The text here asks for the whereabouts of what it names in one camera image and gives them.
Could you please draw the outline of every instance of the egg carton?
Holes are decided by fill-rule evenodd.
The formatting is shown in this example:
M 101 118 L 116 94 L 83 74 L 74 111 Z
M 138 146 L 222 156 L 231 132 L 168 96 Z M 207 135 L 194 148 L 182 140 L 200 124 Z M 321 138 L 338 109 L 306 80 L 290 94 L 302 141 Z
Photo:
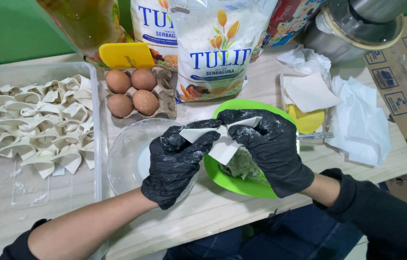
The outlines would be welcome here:
M 119 69 L 120 71 L 125 72 L 130 78 L 131 74 L 137 68 L 128 68 L 128 69 Z M 137 111 L 136 108 L 133 108 L 133 111 L 131 112 L 130 115 L 127 115 L 126 117 L 123 118 L 117 118 L 111 115 L 113 118 L 117 120 L 124 120 L 127 119 L 133 115 L 139 114 L 142 116 L 142 118 L 153 118 L 158 115 L 167 115 L 169 119 L 176 119 L 176 100 L 175 100 L 175 95 L 174 95 L 174 88 L 170 85 L 170 80 L 172 79 L 172 72 L 169 70 L 166 70 L 164 68 L 152 68 L 148 69 L 154 74 L 155 78 L 157 79 L 157 85 L 154 87 L 154 89 L 151 91 L 158 99 L 159 99 L 159 109 L 155 111 L 155 113 L 151 116 L 146 116 Z M 104 71 L 104 76 L 107 75 L 108 70 Z M 114 93 L 110 91 L 109 89 L 105 90 L 105 97 L 109 98 Z M 133 100 L 133 94 L 137 91 L 137 89 L 134 88 L 134 86 L 131 86 L 129 90 L 126 92 L 126 95 Z

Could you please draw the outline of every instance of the green plastic plate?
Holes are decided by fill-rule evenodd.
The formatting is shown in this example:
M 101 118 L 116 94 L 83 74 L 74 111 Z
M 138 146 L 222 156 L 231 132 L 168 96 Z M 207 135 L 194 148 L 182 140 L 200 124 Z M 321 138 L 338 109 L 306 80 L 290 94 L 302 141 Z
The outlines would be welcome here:
M 265 109 L 279 114 L 295 124 L 293 119 L 286 112 L 269 104 L 246 99 L 231 99 L 222 103 L 214 112 L 213 118 L 216 118 L 219 112 L 226 109 Z M 225 174 L 220 169 L 218 161 L 210 156 L 205 156 L 203 158 L 203 162 L 210 178 L 216 184 L 227 190 L 255 198 L 277 198 L 276 194 L 269 184 L 265 184 L 249 178 L 242 180 L 241 177 L 233 177 Z M 261 176 L 260 179 L 266 180 L 264 175 Z

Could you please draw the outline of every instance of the black sleeve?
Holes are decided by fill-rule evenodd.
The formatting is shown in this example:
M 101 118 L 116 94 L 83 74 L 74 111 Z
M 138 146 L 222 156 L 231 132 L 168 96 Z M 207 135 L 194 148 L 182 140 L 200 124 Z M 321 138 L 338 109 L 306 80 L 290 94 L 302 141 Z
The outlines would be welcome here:
M 27 245 L 27 240 L 29 239 L 29 235 L 32 230 L 48 221 L 50 220 L 44 218 L 35 222 L 30 230 L 22 233 L 12 244 L 3 249 L 0 260 L 38 260 L 38 258 L 36 258 L 32 252 L 30 252 L 29 246 Z
M 340 169 L 321 173 L 340 181 L 337 201 L 317 207 L 340 222 L 351 222 L 368 237 L 368 260 L 407 260 L 407 203 L 370 181 L 357 181 Z

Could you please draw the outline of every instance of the egg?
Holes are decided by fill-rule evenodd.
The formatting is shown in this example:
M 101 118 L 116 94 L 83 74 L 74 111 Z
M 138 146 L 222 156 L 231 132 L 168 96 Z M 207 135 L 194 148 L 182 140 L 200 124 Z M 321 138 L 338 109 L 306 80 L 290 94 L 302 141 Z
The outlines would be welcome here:
M 118 69 L 113 69 L 105 75 L 109 89 L 115 94 L 125 94 L 131 87 L 131 79 Z
M 133 72 L 131 75 L 131 82 L 137 90 L 148 90 L 152 91 L 157 85 L 157 80 L 154 74 L 149 70 L 140 68 Z
M 108 107 L 113 116 L 124 118 L 133 111 L 131 99 L 122 94 L 115 94 L 108 100 Z
M 159 109 L 159 99 L 150 91 L 138 90 L 133 95 L 133 104 L 143 115 L 151 116 Z

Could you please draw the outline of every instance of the black nitrile glove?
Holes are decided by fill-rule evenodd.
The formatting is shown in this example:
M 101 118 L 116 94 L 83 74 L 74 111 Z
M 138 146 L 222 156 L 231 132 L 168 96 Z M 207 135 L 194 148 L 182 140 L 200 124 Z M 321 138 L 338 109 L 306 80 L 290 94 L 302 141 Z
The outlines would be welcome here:
M 262 117 L 254 129 L 235 125 L 229 135 L 245 146 L 271 184 L 277 197 L 284 198 L 309 187 L 314 173 L 301 162 L 296 149 L 296 126 L 281 115 L 261 109 L 224 110 L 218 114 L 225 124 Z
M 196 174 L 203 156 L 208 154 L 220 134 L 211 131 L 195 143 L 189 143 L 179 133 L 185 128 L 216 128 L 218 119 L 202 120 L 184 126 L 172 126 L 149 145 L 150 175 L 142 182 L 143 195 L 156 202 L 162 210 L 170 208 Z

